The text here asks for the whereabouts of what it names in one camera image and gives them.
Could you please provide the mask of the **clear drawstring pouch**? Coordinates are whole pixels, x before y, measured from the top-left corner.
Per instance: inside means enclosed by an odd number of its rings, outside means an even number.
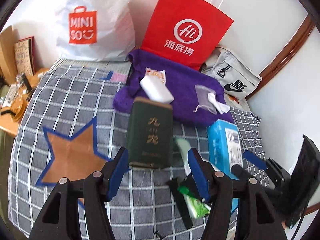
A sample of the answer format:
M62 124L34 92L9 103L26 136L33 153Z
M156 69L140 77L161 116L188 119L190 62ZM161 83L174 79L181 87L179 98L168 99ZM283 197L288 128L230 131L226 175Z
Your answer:
M196 106L195 110L193 110L193 112L196 113L199 108L202 108L212 114L217 114L215 106L208 99L209 95L216 96L216 91L203 85L195 85L195 91L197 95L198 105Z

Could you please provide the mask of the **white foam sponge block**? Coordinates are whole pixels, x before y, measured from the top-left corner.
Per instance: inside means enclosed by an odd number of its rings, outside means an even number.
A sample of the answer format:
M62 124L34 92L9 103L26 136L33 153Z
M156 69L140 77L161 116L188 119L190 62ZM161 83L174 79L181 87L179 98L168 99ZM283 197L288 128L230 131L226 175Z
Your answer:
M139 84L151 101L166 104L174 101L166 85L156 76L144 76Z

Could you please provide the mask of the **fruit print wipe packet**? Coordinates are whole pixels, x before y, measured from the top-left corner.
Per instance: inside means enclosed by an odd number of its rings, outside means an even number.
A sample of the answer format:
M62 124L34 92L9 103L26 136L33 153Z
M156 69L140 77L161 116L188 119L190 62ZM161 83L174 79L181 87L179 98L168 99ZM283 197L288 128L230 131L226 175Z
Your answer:
M155 70L151 68L146 68L145 69L145 75L146 76L154 76L157 77L161 80L163 84L166 84L166 74L165 70Z

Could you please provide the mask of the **green tissue packet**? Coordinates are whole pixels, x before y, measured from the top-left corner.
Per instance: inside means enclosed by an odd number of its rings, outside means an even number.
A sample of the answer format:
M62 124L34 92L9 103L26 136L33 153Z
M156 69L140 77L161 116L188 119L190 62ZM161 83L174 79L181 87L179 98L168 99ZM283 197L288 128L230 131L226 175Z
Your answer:
M192 218L198 219L209 215L211 207L191 196L191 191L187 187L179 186L178 191L183 195L189 214Z

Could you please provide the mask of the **blue tissue pack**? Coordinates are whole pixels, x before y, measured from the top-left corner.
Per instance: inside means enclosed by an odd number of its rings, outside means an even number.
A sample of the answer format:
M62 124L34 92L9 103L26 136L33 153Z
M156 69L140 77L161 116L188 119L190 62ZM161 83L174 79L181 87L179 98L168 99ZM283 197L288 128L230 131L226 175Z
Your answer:
M240 137L237 126L225 120L216 120L207 128L209 161L232 179L233 165L243 167Z

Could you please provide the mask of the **grey Nike waist bag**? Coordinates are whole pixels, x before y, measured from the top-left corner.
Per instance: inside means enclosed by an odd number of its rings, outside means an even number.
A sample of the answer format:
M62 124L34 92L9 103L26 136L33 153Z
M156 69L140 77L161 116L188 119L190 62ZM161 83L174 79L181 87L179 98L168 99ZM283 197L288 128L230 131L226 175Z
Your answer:
M215 78L226 94L240 100L254 92L262 81L235 52L221 45L203 63L201 72Z

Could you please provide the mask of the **grey checkered cloth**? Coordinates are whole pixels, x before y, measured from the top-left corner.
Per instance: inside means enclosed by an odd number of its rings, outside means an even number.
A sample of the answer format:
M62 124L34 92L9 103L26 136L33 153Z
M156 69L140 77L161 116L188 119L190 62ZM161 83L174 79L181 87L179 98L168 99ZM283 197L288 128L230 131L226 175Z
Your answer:
M23 234L30 234L60 178L86 178L125 145L129 116L112 106L124 80L113 76L128 67L61 61L40 79L15 137L9 168L8 217ZM126 172L106 206L116 239L152 239L157 234L199 239L206 219L193 219L187 229L167 186L169 180L184 177L178 148L170 168Z

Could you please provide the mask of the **wooden nightstand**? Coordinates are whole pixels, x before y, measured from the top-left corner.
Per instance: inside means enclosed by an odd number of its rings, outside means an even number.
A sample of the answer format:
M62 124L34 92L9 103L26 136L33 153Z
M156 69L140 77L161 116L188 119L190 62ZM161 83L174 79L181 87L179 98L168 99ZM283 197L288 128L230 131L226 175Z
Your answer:
M32 88L36 88L39 84L39 81L44 73L46 73L49 68L41 68L38 72L35 73L33 76L27 76L27 79ZM19 125L22 121L22 118L25 114L25 110L28 106L27 98L29 94L23 94L24 88L20 87L18 90L18 94L16 99L13 101L10 107L4 107L1 109L3 111L11 111L15 114L13 116L10 113L1 115L1 130L8 133L13 138L16 137Z

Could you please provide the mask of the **purple towel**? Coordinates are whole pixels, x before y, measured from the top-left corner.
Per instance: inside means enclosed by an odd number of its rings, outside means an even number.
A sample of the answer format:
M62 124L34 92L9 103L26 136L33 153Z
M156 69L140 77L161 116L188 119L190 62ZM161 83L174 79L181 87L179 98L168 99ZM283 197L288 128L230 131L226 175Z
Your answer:
M126 86L121 88L114 97L113 107L116 111L130 113L136 97L147 97L139 83L145 76L146 68L150 68L165 71L165 85L174 97L171 104L173 118L176 121L199 127L209 127L217 119L234 122L229 112L213 114L203 108L194 112L198 105L196 85L202 85L215 91L218 102L225 103L224 89L216 79L140 49L132 51L128 57L131 61L131 74Z

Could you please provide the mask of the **dark green tea tin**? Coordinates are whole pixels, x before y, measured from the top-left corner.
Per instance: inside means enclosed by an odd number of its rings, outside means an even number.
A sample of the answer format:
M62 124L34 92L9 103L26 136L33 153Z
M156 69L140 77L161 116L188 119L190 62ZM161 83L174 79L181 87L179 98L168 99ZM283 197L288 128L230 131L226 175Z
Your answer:
M172 105L135 98L126 133L129 165L167 168L172 163Z

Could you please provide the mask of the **glass amber teapot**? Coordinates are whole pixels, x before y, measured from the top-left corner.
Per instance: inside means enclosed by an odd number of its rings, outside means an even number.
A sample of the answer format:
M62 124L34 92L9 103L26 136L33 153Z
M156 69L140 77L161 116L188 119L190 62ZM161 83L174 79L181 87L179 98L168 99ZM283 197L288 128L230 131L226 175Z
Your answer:
M35 92L24 73L16 76L16 83L11 85L1 107L1 116L7 115L13 122L20 122L27 109L28 102Z

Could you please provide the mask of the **red paper shopping bag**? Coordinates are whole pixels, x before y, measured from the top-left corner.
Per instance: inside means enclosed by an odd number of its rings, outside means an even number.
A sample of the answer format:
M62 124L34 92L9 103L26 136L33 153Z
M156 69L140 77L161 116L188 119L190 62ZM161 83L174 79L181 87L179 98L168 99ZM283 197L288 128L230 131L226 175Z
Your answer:
M158 0L140 48L199 70L232 23L205 0Z

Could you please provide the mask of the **wooden headboard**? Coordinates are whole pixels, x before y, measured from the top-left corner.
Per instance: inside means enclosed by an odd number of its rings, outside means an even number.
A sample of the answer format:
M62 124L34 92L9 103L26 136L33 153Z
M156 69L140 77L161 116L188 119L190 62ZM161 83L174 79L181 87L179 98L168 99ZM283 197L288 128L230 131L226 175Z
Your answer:
M16 76L18 75L15 51L14 51L15 39L12 32L12 26L8 26L1 32L1 74L4 80L9 85L16 82Z

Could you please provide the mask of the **framed picture book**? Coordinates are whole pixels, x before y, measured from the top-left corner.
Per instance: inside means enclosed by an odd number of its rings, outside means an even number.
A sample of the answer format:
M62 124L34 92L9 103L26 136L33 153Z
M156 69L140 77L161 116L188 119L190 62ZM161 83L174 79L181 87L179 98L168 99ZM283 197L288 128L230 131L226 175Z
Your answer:
M27 76L35 74L34 67L34 37L19 40L14 44L15 62L18 73Z

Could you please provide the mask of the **white Miniso plastic bag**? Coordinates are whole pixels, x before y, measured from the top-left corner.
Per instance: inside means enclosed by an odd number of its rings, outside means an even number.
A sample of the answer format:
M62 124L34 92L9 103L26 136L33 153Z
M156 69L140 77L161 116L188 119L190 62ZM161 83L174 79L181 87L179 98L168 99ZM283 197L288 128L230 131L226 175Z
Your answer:
M85 61L125 61L135 47L131 0L63 0L56 46L62 56Z

